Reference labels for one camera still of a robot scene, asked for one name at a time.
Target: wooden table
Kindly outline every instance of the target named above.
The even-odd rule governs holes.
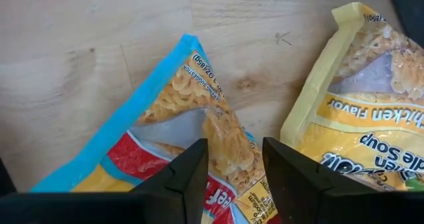
[[[390,0],[0,0],[0,156],[20,191],[73,158],[184,32],[242,124],[278,137],[331,9]]]

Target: plastic wrapper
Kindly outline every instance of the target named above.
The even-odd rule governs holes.
[[[424,190],[424,50],[361,3],[333,16],[280,140],[377,190]]]
[[[265,223],[275,216],[261,150],[240,126],[191,35],[182,37],[77,157],[33,191],[126,192],[155,175],[196,137],[209,144],[202,223]]]

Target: red label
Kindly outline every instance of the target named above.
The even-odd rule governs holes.
[[[107,155],[120,171],[141,180],[149,179],[169,163],[147,148],[144,149],[142,144],[139,146],[128,133],[121,137]],[[212,176],[207,177],[203,206],[212,216],[218,217],[214,223],[233,223],[229,222],[233,220],[229,206],[235,197],[235,192],[228,184]]]

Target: wooden surface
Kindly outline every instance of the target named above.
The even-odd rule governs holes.
[[[0,156],[20,191],[73,158],[184,32],[199,36],[242,124],[278,137],[336,31],[361,1],[0,0]]]

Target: ramen noodle package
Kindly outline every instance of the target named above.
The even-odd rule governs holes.
[[[333,16],[281,141],[377,190],[423,190],[424,50],[361,3]]]
[[[193,120],[201,121],[194,127],[197,134],[188,132]],[[170,127],[167,133],[155,138],[154,129],[143,132],[162,122]],[[275,216],[261,150],[240,126],[191,35],[182,37],[77,157],[33,191],[127,192],[182,153],[192,144],[185,140],[196,135],[209,144],[202,223],[265,223]]]

